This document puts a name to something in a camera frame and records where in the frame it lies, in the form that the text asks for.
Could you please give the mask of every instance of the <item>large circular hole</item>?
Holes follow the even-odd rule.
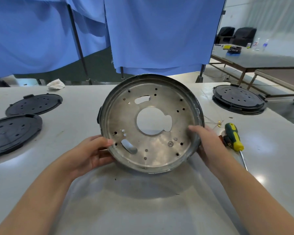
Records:
[[[136,123],[141,132],[147,135],[155,135],[162,130],[169,132],[172,127],[172,118],[155,107],[142,109],[136,118]]]

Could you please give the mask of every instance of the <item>black chair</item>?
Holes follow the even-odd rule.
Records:
[[[219,31],[219,34],[216,35],[214,44],[219,44],[220,41],[227,41],[229,43],[230,39],[233,38],[234,30],[235,30],[234,27],[230,27],[230,26],[222,27]]]
[[[253,44],[257,29],[252,27],[243,27],[235,31],[234,38],[229,43],[246,47],[248,43]]]

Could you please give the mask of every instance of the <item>plastic bottle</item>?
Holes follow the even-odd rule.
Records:
[[[259,40],[260,40],[260,38],[258,38],[257,41],[254,42],[254,44],[253,44],[253,50],[258,50],[256,48],[257,48],[257,46],[259,44]]]
[[[268,46],[269,39],[266,40],[266,42],[262,45],[262,50],[264,51],[266,47]]]

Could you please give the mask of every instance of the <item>white table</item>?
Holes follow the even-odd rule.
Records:
[[[294,216],[294,125],[270,109],[244,116],[220,108],[211,100],[212,87],[219,84],[186,86],[196,95],[205,116],[223,121],[222,126],[233,122],[238,127],[249,171]],[[96,117],[113,87],[67,86],[57,91],[63,103],[41,115],[41,133],[21,149],[0,157],[0,222],[48,164],[84,138],[100,133]],[[45,93],[43,86],[0,88],[0,118],[5,117],[9,104],[24,95]],[[232,153],[241,162],[239,154]],[[51,232],[245,233],[221,184],[197,155],[165,174],[140,174],[111,164],[78,178]]]

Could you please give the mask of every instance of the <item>yellow screwdriver handle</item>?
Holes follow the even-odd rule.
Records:
[[[237,127],[233,123],[226,123],[225,124],[225,133],[230,138],[232,144],[233,144],[233,150],[234,151],[243,151],[244,145],[241,143],[239,139],[239,132],[237,130]]]

